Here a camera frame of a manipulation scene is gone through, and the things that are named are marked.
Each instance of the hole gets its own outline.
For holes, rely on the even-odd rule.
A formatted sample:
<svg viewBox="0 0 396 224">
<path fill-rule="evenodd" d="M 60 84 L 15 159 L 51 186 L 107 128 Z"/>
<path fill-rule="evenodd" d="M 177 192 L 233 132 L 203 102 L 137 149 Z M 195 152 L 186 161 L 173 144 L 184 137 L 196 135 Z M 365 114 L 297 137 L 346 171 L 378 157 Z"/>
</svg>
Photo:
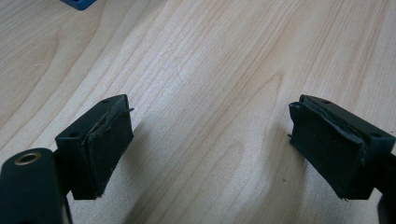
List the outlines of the hole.
<svg viewBox="0 0 396 224">
<path fill-rule="evenodd" d="M 38 159 L 40 159 L 41 154 L 38 152 L 31 152 L 31 153 L 27 153 L 24 154 L 22 156 L 20 156 L 19 158 L 17 158 L 15 160 L 15 164 L 16 165 L 27 165 L 29 163 L 32 163 Z"/>
<path fill-rule="evenodd" d="M 77 137 L 79 136 L 79 132 L 72 132 L 69 134 L 69 137 Z"/>
<path fill-rule="evenodd" d="M 381 137 L 381 134 L 379 133 L 370 133 L 370 135 L 373 137 Z"/>
</svg>

